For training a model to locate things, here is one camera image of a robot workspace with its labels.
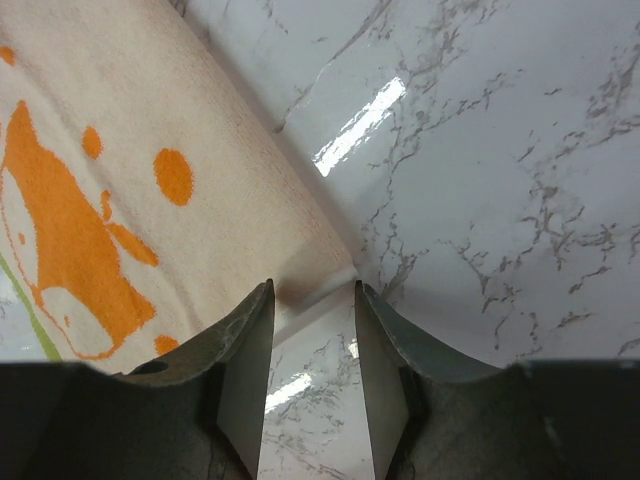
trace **fabric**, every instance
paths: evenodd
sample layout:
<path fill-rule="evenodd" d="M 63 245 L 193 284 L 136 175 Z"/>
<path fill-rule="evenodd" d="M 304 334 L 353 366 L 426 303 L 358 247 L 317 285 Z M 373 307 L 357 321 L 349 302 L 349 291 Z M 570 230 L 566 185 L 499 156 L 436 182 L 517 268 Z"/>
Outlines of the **fabric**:
<path fill-rule="evenodd" d="M 0 251 L 62 358 L 127 370 L 351 258 L 165 0 L 0 2 Z"/>

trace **orange dot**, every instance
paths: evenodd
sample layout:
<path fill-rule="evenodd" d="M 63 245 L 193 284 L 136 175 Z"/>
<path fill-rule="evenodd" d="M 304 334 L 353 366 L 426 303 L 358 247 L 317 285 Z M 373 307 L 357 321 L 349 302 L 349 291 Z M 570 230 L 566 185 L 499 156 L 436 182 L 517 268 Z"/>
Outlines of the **orange dot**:
<path fill-rule="evenodd" d="M 153 170 L 158 187 L 169 201 L 181 207 L 189 203 L 193 194 L 193 172 L 180 152 L 163 148 L 153 162 Z"/>
<path fill-rule="evenodd" d="M 0 47 L 0 58 L 11 66 L 16 63 L 16 56 L 9 47 Z"/>
<path fill-rule="evenodd" d="M 94 160 L 102 153 L 102 141 L 100 140 L 100 135 L 98 135 L 95 128 L 87 127 L 84 131 L 84 135 L 82 136 L 82 148 L 84 148 L 84 153 Z"/>
<path fill-rule="evenodd" d="M 156 344 L 156 353 L 158 355 L 164 355 L 165 353 L 169 353 L 171 350 L 173 350 L 178 345 L 180 345 L 175 338 L 171 338 L 167 335 L 158 335 L 155 339 L 155 344 Z"/>

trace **orange cartoon print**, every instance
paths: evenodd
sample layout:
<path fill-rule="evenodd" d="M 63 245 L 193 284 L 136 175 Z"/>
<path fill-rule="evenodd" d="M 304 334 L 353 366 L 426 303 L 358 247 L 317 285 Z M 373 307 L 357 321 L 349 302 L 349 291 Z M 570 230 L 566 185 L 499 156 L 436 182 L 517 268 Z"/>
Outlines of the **orange cartoon print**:
<path fill-rule="evenodd" d="M 82 144 L 92 159 L 102 152 L 92 127 Z M 91 206 L 66 165 L 38 142 L 23 101 L 6 129 L 0 182 L 3 223 L 35 304 L 79 358 L 109 357 L 155 315 L 124 276 L 116 244 L 143 264 L 156 266 L 158 257 L 111 221 L 109 192 L 101 213 Z"/>

